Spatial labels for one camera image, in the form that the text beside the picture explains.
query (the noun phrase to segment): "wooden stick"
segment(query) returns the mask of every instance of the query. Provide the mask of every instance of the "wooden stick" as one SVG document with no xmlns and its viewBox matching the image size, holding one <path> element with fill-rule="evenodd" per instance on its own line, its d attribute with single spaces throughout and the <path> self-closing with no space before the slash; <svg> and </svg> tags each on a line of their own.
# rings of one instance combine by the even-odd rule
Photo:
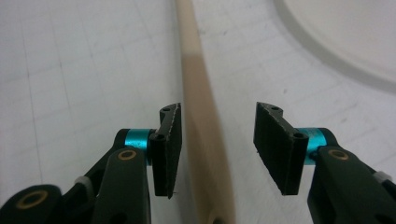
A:
<svg viewBox="0 0 396 224">
<path fill-rule="evenodd" d="M 184 122 L 200 223 L 235 223 L 233 185 L 191 0 L 176 0 Z"/>
</svg>

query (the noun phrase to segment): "white tabletop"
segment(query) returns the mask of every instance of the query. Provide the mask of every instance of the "white tabletop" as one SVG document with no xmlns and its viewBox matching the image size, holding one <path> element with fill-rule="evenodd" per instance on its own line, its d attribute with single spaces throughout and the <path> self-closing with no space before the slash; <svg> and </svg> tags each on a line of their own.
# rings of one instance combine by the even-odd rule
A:
<svg viewBox="0 0 396 224">
<path fill-rule="evenodd" d="M 326 127 L 396 177 L 396 96 L 316 58 L 272 1 L 194 0 L 223 130 L 237 223 L 309 223 L 314 167 L 282 197 L 253 145 L 256 102 L 294 127 Z M 0 2 L 0 204 L 21 189 L 66 192 L 121 128 L 158 128 L 183 101 L 173 0 Z M 152 177 L 148 171 L 152 187 Z M 196 223 L 186 150 L 170 201 L 151 190 L 153 223 Z"/>
</svg>

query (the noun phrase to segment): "wooden handle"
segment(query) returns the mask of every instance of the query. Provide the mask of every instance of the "wooden handle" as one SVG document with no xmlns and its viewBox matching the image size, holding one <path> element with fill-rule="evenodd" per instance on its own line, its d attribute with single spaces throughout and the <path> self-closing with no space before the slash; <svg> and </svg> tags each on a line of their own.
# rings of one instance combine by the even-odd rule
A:
<svg viewBox="0 0 396 224">
<path fill-rule="evenodd" d="M 176 0 L 184 121 L 192 192 L 200 223 L 235 223 L 233 185 L 191 0 Z"/>
</svg>

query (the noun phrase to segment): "teal band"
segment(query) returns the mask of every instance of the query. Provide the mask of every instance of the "teal band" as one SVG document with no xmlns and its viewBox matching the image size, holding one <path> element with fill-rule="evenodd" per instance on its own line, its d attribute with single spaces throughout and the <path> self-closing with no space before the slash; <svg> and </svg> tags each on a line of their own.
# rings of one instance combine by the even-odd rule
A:
<svg viewBox="0 0 396 224">
<path fill-rule="evenodd" d="M 310 155 L 312 153 L 316 153 L 318 151 L 318 147 L 327 145 L 326 137 L 318 128 L 301 128 L 297 130 L 300 133 L 305 133 L 309 137 L 304 164 L 315 165 L 315 161 L 310 158 Z"/>
<path fill-rule="evenodd" d="M 148 140 L 150 129 L 130 129 L 125 137 L 126 147 L 136 147 L 142 150 L 146 156 L 146 163 L 148 161 Z"/>
</svg>

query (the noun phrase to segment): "brass screw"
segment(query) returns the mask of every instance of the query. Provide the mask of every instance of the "brass screw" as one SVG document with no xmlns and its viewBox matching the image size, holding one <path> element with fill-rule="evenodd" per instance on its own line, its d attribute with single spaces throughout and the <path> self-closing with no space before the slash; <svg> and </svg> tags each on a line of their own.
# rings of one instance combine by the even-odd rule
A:
<svg viewBox="0 0 396 224">
<path fill-rule="evenodd" d="M 329 154 L 340 161 L 349 160 L 349 156 L 345 152 L 338 150 L 338 149 L 329 150 Z"/>
<path fill-rule="evenodd" d="M 120 152 L 119 159 L 122 161 L 128 161 L 133 159 L 135 156 L 136 156 L 136 152 L 131 149 L 128 149 Z"/>
<path fill-rule="evenodd" d="M 48 196 L 49 193 L 46 190 L 39 189 L 23 196 L 16 206 L 19 209 L 29 209 L 44 202 Z"/>
</svg>

